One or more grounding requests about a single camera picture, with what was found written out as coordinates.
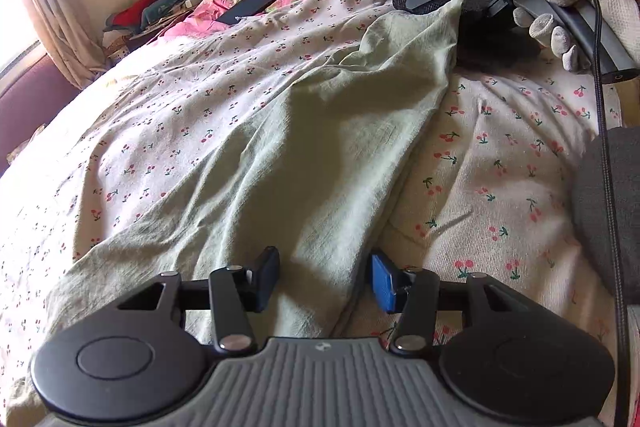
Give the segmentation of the white gloved right hand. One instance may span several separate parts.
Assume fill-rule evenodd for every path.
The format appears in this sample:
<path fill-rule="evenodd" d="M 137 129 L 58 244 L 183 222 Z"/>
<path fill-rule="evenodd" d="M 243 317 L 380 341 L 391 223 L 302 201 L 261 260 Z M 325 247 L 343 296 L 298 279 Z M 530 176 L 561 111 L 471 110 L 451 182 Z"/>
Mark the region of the white gloved right hand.
<path fill-rule="evenodd" d="M 550 50 L 567 72 L 599 63 L 601 81 L 639 75 L 639 5 L 636 0 L 513 0 L 518 27 Z"/>

